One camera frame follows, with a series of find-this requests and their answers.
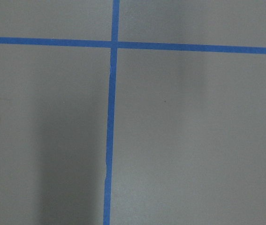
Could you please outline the blue tape line lengthwise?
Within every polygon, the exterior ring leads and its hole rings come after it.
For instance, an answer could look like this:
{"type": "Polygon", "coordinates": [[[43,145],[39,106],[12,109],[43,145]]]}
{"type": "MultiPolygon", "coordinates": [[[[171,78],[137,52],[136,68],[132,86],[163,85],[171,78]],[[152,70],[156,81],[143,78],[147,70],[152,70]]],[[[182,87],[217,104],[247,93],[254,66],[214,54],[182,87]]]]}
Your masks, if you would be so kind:
{"type": "Polygon", "coordinates": [[[110,48],[110,75],[108,87],[107,130],[106,130],[106,177],[104,183],[103,224],[110,224],[111,192],[112,192],[112,167],[114,144],[114,108],[117,73],[118,30],[119,30],[120,2],[113,1],[111,48],[110,48]]]}

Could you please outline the blue tape line crosswise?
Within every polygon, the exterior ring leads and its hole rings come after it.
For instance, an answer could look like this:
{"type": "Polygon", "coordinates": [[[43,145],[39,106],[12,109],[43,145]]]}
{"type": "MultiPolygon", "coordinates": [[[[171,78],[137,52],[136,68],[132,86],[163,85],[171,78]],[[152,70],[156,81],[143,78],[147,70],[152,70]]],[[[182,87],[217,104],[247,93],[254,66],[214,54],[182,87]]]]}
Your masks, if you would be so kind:
{"type": "Polygon", "coordinates": [[[266,54],[266,47],[228,46],[228,45],[197,45],[197,44],[170,44],[147,42],[122,42],[101,40],[75,40],[50,38],[0,37],[0,44],[11,45],[46,45],[95,48],[121,48],[142,50],[170,50],[215,53],[248,53],[266,54]]]}

